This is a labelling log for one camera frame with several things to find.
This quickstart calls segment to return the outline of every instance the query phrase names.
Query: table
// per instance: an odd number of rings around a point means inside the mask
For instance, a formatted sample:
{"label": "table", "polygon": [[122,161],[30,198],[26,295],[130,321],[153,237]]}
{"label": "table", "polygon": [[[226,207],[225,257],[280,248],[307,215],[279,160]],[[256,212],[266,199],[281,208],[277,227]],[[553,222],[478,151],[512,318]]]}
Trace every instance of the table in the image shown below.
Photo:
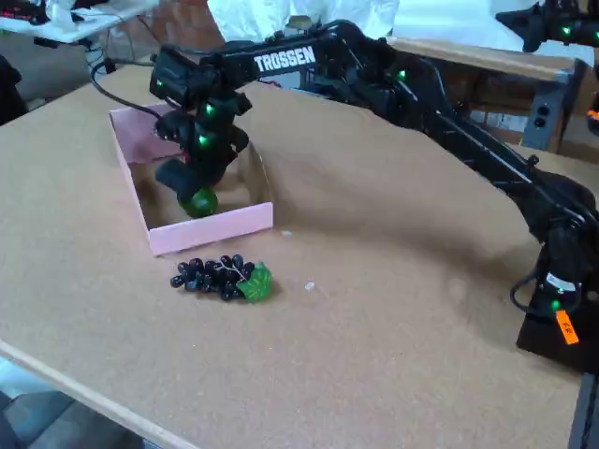
{"label": "table", "polygon": [[158,3],[158,0],[111,0],[105,5],[97,5],[89,9],[75,9],[74,12],[80,14],[85,20],[75,23],[74,31],[65,31],[55,22],[34,26],[26,21],[17,21],[5,17],[0,18],[0,30],[73,44],[83,38],[118,25],[120,22],[126,22],[132,17],[157,7]]}
{"label": "table", "polygon": [[[149,76],[103,84],[149,104]],[[247,93],[276,229],[161,258],[115,103],[86,87],[0,128],[0,355],[165,447],[565,447],[579,376],[514,345],[508,289],[538,254],[517,208],[369,111]],[[597,167],[540,158],[599,192]],[[177,262],[223,253],[264,261],[274,298],[168,286]]]}

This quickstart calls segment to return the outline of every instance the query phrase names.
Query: white shelf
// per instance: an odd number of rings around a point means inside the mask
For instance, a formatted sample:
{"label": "white shelf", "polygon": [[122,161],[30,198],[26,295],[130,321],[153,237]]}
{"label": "white shelf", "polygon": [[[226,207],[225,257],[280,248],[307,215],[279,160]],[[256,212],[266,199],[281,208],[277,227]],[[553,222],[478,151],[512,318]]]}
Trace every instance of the white shelf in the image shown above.
{"label": "white shelf", "polygon": [[75,9],[73,12],[80,14],[84,21],[76,23],[74,31],[66,31],[53,22],[34,26],[4,17],[0,18],[0,30],[71,44],[157,7],[158,3],[159,0],[114,0],[90,9]]}

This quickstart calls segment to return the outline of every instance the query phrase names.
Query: cable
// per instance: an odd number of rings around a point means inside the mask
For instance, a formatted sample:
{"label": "cable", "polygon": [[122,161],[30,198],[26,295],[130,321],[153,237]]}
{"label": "cable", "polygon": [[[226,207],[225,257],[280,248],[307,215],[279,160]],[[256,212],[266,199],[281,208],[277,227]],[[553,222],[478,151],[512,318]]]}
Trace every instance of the cable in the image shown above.
{"label": "cable", "polygon": [[533,309],[532,307],[525,306],[524,304],[519,302],[516,299],[516,293],[518,292],[518,290],[520,288],[522,288],[528,282],[532,281],[533,279],[536,279],[538,277],[538,275],[539,275],[538,269],[537,268],[533,269],[533,271],[531,271],[526,277],[524,277],[524,278],[520,279],[518,282],[516,282],[516,285],[514,285],[512,287],[512,289],[509,291],[509,298],[511,299],[512,303],[516,307],[518,307],[524,313],[530,313],[532,315],[537,315],[537,316],[539,316],[540,313],[537,310]]}
{"label": "cable", "polygon": [[[116,13],[112,13],[112,12],[98,12],[98,13],[94,13],[94,14],[85,14],[84,12],[78,12],[77,14],[79,14],[82,17],[95,17],[95,16],[111,16],[111,17],[117,17],[119,18],[120,22],[123,25],[127,25],[126,20],[120,16],[119,14]],[[131,58],[133,58],[134,60],[135,58],[135,51],[133,49],[133,39],[131,38],[131,32],[129,31],[129,27],[128,25],[126,26],[126,30],[124,32],[127,36],[127,40],[129,41],[129,50],[131,51]]]}
{"label": "cable", "polygon": [[[142,63],[142,62],[138,62],[138,61],[132,61],[129,59],[113,59],[112,62],[115,64],[139,65],[142,67],[152,67],[153,66],[152,63]],[[153,115],[156,119],[160,119],[162,117],[155,110],[152,110],[150,108],[145,108],[143,106],[136,105],[135,103],[131,103],[130,101],[124,100],[121,97],[116,96],[115,94],[111,94],[110,92],[105,90],[102,86],[100,86],[98,84],[97,80],[95,79],[95,75],[96,75],[97,71],[102,67],[106,67],[106,61],[102,61],[100,64],[94,66],[94,68],[92,69],[92,74],[91,74],[92,84],[101,94],[103,94],[104,96],[107,96],[108,98],[110,98],[114,101],[121,103],[122,105],[129,106],[130,108],[137,109],[137,110],[140,110],[141,112],[145,112],[146,114]]]}
{"label": "cable", "polygon": [[156,35],[156,33],[152,30],[152,28],[150,27],[150,25],[148,25],[148,23],[146,23],[146,21],[144,21],[141,16],[137,16],[138,21],[141,22],[141,24],[144,26],[144,28],[146,30],[148,30],[148,33],[150,33],[150,35],[154,38],[154,40],[156,42],[158,42],[158,45],[162,46],[162,41],[158,38],[158,36]]}

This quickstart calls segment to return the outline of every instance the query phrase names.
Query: green leaf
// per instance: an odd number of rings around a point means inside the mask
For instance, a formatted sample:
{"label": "green leaf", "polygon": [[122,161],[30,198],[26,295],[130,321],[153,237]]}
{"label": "green leaf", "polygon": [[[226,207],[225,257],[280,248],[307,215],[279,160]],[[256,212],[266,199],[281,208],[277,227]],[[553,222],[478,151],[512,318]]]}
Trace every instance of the green leaf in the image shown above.
{"label": "green leaf", "polygon": [[258,302],[270,295],[272,274],[266,265],[259,263],[252,271],[249,281],[237,284],[248,302]]}

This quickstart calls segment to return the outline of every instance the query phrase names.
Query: orange label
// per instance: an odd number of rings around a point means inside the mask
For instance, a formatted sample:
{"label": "orange label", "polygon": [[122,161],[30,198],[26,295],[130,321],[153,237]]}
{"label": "orange label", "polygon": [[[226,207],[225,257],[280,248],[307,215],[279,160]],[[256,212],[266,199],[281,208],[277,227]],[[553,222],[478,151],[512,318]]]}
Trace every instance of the orange label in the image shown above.
{"label": "orange label", "polygon": [[570,317],[566,311],[556,311],[555,316],[558,319],[558,324],[562,330],[565,342],[568,344],[576,344],[579,342],[578,335],[572,326]]}

